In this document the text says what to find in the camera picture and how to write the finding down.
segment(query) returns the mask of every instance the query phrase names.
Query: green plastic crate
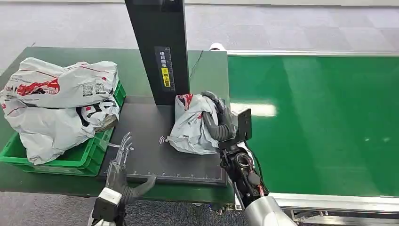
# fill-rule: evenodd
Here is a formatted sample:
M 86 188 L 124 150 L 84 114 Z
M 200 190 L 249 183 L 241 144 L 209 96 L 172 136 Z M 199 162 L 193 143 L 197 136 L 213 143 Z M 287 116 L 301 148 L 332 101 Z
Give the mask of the green plastic crate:
M 115 98 L 118 106 L 122 107 L 123 101 L 125 100 L 125 97 L 126 97 L 126 92 L 125 92 L 125 89 L 123 88 L 122 83 L 120 81 L 118 82 L 118 85 L 116 86 L 113 97 Z
M 0 153 L 0 161 L 15 165 L 25 172 L 96 176 L 100 170 L 108 142 L 114 128 L 96 133 L 94 138 L 73 147 L 56 160 L 33 165 L 26 157 L 26 149 L 15 133 Z

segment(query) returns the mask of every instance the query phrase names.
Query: black vertical pillar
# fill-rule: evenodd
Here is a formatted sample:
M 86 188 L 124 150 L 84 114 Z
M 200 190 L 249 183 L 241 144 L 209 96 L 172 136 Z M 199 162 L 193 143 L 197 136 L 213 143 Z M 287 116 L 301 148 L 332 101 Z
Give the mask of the black vertical pillar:
M 184 0 L 125 0 L 141 58 L 158 105 L 190 92 Z

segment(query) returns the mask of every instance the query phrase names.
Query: wifi symbol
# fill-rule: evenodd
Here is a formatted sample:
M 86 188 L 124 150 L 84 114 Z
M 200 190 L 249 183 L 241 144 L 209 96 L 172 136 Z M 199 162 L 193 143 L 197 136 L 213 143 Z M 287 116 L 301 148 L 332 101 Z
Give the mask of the wifi symbol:
M 167 139 L 164 136 L 160 137 L 160 145 L 167 142 Z

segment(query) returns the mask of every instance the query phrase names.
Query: qr code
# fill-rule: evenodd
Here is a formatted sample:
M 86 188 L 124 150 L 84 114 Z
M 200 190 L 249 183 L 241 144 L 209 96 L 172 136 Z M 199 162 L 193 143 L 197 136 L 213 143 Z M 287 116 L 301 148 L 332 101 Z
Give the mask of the qr code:
M 93 95 L 93 86 L 83 86 L 83 96 Z
M 101 83 L 96 83 L 96 93 L 104 92 L 104 85 Z

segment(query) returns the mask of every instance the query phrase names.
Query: robotic hand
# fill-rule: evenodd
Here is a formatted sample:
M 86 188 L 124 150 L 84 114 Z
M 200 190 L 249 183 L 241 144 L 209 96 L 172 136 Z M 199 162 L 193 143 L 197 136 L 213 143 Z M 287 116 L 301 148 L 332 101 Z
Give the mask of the robotic hand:
M 105 188 L 97 197 L 88 226 L 122 226 L 125 217 L 125 205 L 134 203 L 137 198 L 154 187 L 156 175 L 135 188 L 126 181 L 126 158 L 130 151 L 130 132 L 120 144 L 116 158 L 108 167 Z
M 251 226 L 296 226 L 280 209 L 263 183 L 262 172 L 255 170 L 254 156 L 247 145 L 252 136 L 251 109 L 241 112 L 234 131 L 232 115 L 221 99 L 205 91 L 203 96 L 210 98 L 216 106 L 218 125 L 208 112 L 202 118 L 211 137 L 219 141 L 220 166 L 227 172 L 237 198 L 244 209 Z

